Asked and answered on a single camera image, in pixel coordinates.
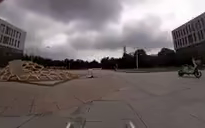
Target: overcast sky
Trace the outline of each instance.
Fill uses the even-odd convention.
[[[100,60],[173,48],[171,30],[205,11],[205,0],[4,0],[0,17],[27,32],[25,52]]]

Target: ground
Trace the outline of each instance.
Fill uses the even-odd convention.
[[[205,128],[205,71],[94,71],[54,87],[0,82],[0,128]]]

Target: pile of debris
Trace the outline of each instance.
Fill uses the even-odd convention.
[[[1,80],[19,81],[52,81],[76,79],[78,75],[71,74],[66,70],[48,69],[44,66],[30,62],[16,60],[0,70]]]

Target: treeline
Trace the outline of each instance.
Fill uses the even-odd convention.
[[[184,62],[178,63],[176,59],[176,53],[174,50],[168,48],[162,48],[157,55],[147,55],[144,49],[138,49],[133,53],[124,54],[121,58],[104,57],[100,62],[96,60],[84,61],[84,60],[52,60],[39,56],[23,56],[23,60],[32,60],[35,63],[43,66],[59,66],[66,67],[67,69],[87,69],[87,68],[103,68],[103,69],[127,69],[136,68],[138,60],[139,68],[151,68],[151,67],[168,67],[179,66]]]

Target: facade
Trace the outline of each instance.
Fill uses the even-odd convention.
[[[180,56],[205,58],[205,12],[172,31]]]
[[[0,19],[0,65],[22,57],[25,38],[26,32]]]

